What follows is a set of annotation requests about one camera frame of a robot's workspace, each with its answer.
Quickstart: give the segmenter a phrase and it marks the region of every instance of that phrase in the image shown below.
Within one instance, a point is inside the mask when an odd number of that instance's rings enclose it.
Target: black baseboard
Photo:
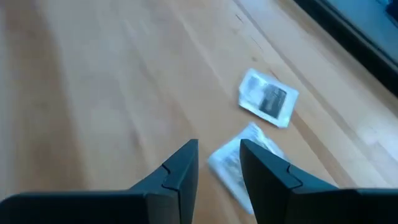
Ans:
[[[398,63],[395,60],[398,58],[391,58],[381,50],[327,1],[294,1],[357,58],[386,88],[398,96]]]

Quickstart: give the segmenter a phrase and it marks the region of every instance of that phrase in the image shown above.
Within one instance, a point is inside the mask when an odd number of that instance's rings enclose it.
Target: small white bag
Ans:
[[[298,96],[297,90],[253,68],[239,86],[239,105],[278,128],[289,125]]]
[[[267,138],[255,123],[249,125],[232,140],[215,151],[208,159],[210,168],[225,184],[236,200],[249,214],[253,214],[250,198],[243,181],[239,148],[242,139],[248,139],[286,160],[284,153]]]

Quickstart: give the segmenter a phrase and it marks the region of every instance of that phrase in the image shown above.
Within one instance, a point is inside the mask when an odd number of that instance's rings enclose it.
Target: light wood grain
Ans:
[[[250,68],[300,92],[277,129]],[[255,121],[305,171],[398,187],[398,100],[291,0],[0,2],[0,197],[126,189],[200,140],[195,223],[255,223],[206,159]]]

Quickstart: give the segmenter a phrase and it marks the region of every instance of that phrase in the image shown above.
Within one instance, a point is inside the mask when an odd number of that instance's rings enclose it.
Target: sealed packet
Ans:
[[[297,90],[253,68],[239,86],[239,105],[279,128],[289,125],[298,96]]]
[[[242,139],[248,139],[286,160],[284,153],[267,138],[255,123],[242,130],[224,146],[215,151],[208,159],[209,166],[229,189],[236,200],[250,214],[253,214],[250,198],[243,181],[239,159],[239,148]]]

